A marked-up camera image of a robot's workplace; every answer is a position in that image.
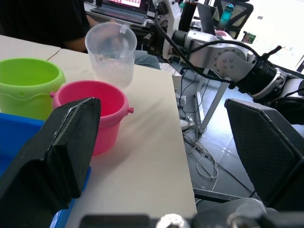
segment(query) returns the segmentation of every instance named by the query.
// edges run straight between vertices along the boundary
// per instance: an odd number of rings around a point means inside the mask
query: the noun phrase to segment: black shirt
[[[90,26],[83,0],[0,0],[5,35],[64,48]]]

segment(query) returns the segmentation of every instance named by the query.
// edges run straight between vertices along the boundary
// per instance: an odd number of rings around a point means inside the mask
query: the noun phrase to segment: person
[[[98,22],[83,0],[0,0],[0,24],[9,37],[85,52],[86,34]],[[135,51],[135,64],[160,69],[144,51]]]

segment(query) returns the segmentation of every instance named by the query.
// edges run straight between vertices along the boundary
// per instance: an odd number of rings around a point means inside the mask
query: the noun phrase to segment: green bucket
[[[56,65],[33,58],[0,61],[0,110],[3,113],[46,120],[52,112],[50,92],[66,79]]]

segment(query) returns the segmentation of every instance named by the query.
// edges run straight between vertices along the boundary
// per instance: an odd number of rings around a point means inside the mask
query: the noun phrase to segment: laptop screen
[[[143,14],[147,14],[149,3],[150,0],[103,0],[103,5]]]

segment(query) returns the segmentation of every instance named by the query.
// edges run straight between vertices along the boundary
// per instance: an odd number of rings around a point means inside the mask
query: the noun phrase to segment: black mesh chair
[[[234,5],[233,14],[225,29],[233,39],[238,38],[241,29],[253,11],[253,5],[246,3],[245,1],[247,0],[215,0],[213,5],[218,9],[213,17],[213,24],[215,27],[218,26],[219,19],[221,18],[226,5]]]
[[[228,99],[237,152],[266,207],[304,210],[304,138],[275,109]]]

